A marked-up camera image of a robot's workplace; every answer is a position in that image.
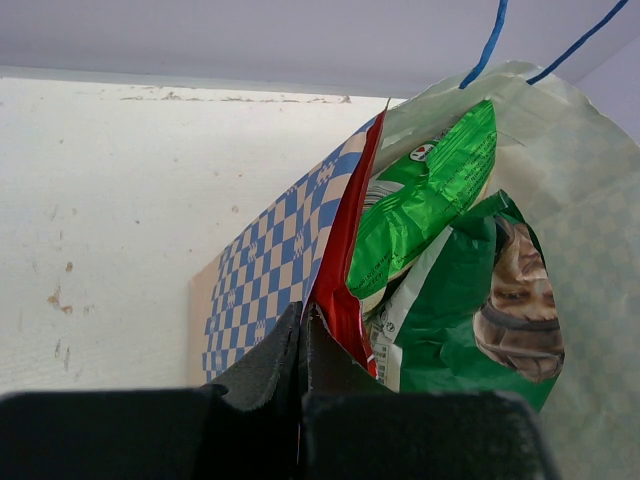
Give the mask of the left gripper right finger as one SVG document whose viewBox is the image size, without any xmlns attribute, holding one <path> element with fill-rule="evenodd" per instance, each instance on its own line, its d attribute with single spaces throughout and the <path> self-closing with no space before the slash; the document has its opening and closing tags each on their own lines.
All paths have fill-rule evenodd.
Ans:
<svg viewBox="0 0 640 480">
<path fill-rule="evenodd" d="M 332 337 L 300 331 L 304 479 L 557 479 L 537 414 L 507 392 L 394 393 Z"/>
</svg>

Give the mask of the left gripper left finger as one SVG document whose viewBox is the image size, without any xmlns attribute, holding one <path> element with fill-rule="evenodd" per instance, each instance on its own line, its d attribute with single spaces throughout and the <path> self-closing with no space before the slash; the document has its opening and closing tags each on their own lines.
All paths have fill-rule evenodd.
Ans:
<svg viewBox="0 0 640 480">
<path fill-rule="evenodd" d="M 298 450 L 302 305 L 195 388 L 1 399 L 4 479 L 290 479 Z"/>
</svg>

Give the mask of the red Chuba chips bag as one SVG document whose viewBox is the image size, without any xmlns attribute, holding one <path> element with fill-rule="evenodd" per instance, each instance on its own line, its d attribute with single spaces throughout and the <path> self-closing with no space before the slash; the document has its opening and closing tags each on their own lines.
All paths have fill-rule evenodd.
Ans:
<svg viewBox="0 0 640 480">
<path fill-rule="evenodd" d="M 366 132 L 363 152 L 341 197 L 310 296 L 324 314 L 333 339 L 372 378 L 377 375 L 376 361 L 366 339 L 360 301 L 347 287 L 347 277 L 386 113 L 382 110 Z"/>
</svg>

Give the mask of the green Real chips bag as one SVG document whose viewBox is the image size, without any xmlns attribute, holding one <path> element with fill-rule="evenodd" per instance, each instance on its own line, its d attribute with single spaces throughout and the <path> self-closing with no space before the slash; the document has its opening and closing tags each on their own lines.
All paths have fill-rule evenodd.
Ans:
<svg viewBox="0 0 640 480">
<path fill-rule="evenodd" d="M 367 323 L 395 392 L 515 392 L 539 410 L 565 359 L 539 241 L 498 191 L 447 226 Z"/>
</svg>

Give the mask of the green Chuba cassava chips bag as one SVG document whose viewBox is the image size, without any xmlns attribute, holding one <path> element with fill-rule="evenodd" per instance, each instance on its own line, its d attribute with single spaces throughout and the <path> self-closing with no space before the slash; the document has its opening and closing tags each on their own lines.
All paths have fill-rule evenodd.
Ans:
<svg viewBox="0 0 640 480">
<path fill-rule="evenodd" d="M 379 297 L 390 280 L 476 202 L 495 164 L 493 103 L 483 100 L 370 180 L 347 287 Z"/>
</svg>

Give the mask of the checkered paper bag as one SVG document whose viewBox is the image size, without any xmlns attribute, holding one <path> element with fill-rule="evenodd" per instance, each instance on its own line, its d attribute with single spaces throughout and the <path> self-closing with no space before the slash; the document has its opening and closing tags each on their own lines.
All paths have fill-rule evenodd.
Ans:
<svg viewBox="0 0 640 480">
<path fill-rule="evenodd" d="M 497 127 L 495 164 L 469 210 L 504 191 L 535 233 L 560 322 L 563 369 L 539 410 L 510 391 L 390 390 L 516 394 L 537 414 L 560 472 L 557 479 L 635 479 L 639 475 L 639 147 L 552 68 L 519 61 L 489 66 L 506 11 L 500 4 L 480 59 L 467 74 L 444 79 L 384 109 L 369 182 L 399 157 L 453 126 L 479 102 L 491 101 Z M 285 190 L 192 278 L 189 388 L 214 380 L 239 361 L 265 339 L 294 302 L 302 305 L 301 331 L 307 306 L 314 303 L 311 291 L 341 197 L 378 114 Z M 379 297 L 357 298 L 369 343 L 369 317 L 413 264 L 390 280 Z M 299 340 L 298 450 L 296 472 L 290 479 L 304 479 Z"/>
</svg>

